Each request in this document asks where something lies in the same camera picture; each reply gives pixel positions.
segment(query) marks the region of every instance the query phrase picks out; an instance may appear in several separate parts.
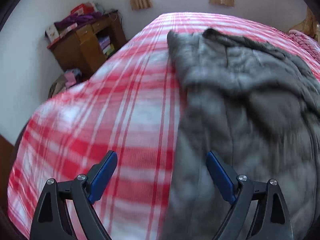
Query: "red and white plaid bedsheet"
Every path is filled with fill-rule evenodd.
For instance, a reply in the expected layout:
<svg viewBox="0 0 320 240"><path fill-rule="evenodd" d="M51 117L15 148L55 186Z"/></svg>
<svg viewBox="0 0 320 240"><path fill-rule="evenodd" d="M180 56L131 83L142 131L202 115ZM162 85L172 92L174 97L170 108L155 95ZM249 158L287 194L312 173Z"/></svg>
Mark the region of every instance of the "red and white plaid bedsheet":
<svg viewBox="0 0 320 240"><path fill-rule="evenodd" d="M90 80L47 101L32 116L8 187L9 217L26 237L47 179L74 179L114 150L118 167L95 210L113 240L158 238L185 102L168 58L166 37L172 29L192 33L207 27L269 41L299 55L320 78L320 65L274 28L225 15L161 15ZM85 239L73 204L68 202L68 208L77 237Z"/></svg>

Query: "wall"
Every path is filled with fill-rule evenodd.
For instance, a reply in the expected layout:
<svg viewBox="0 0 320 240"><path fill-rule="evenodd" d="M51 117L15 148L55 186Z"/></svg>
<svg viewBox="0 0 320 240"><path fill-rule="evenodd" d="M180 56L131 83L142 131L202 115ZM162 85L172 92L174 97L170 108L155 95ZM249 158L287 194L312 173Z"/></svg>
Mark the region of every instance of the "wall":
<svg viewBox="0 0 320 240"><path fill-rule="evenodd" d="M21 0L0 32L0 134L12 144L62 73L45 28L81 2Z"/></svg>
<svg viewBox="0 0 320 240"><path fill-rule="evenodd" d="M132 11L129 0L94 1L101 3L106 9L120 10L128 39L163 13L189 11L228 14L287 31L306 17L307 8L303 0L235 0L234 8L211 5L208 0L152 0L153 8Z"/></svg>

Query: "silver bolt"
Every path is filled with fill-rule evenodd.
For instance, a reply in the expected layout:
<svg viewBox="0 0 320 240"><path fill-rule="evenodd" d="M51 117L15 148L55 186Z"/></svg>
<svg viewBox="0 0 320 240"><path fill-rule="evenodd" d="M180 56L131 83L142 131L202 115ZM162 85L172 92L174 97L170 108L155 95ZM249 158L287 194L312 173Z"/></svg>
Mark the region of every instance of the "silver bolt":
<svg viewBox="0 0 320 240"><path fill-rule="evenodd" d="M84 180L85 179L85 175L84 174L80 174L77 177L78 180Z"/></svg>
<svg viewBox="0 0 320 240"><path fill-rule="evenodd" d="M48 184L48 185L51 185L51 184L53 184L53 183L54 183L54 179L48 179L48 180L47 180L47 184Z"/></svg>
<svg viewBox="0 0 320 240"><path fill-rule="evenodd" d="M278 182L275 179L271 179L270 184L273 186L276 186L278 184Z"/></svg>
<svg viewBox="0 0 320 240"><path fill-rule="evenodd" d="M247 181L248 177L246 175L239 175L239 180L241 181Z"/></svg>

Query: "blue rubber tip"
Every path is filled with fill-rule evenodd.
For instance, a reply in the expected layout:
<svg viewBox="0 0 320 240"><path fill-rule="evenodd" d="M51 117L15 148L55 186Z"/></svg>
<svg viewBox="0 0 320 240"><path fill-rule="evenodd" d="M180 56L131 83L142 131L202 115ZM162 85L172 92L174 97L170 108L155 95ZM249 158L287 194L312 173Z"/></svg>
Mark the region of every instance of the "blue rubber tip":
<svg viewBox="0 0 320 240"><path fill-rule="evenodd" d="M105 164L101 167L97 176L91 183L91 191L88 197L88 201L93 205L96 201L100 200L104 190L106 189L113 172L115 171L118 163L118 157L113 152Z"/></svg>
<svg viewBox="0 0 320 240"><path fill-rule="evenodd" d="M233 193L233 183L212 152L207 153L206 164L222 198L232 205L236 201L236 196Z"/></svg>

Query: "cabinet door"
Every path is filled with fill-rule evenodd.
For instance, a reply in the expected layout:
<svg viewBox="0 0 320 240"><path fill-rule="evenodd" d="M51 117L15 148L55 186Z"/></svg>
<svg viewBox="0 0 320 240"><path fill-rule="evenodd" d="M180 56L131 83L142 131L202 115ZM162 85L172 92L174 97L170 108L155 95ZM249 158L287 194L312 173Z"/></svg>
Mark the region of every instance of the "cabinet door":
<svg viewBox="0 0 320 240"><path fill-rule="evenodd" d="M100 48L97 37L94 35L80 45L80 50L87 64L94 74L106 61L105 55Z"/></svg>

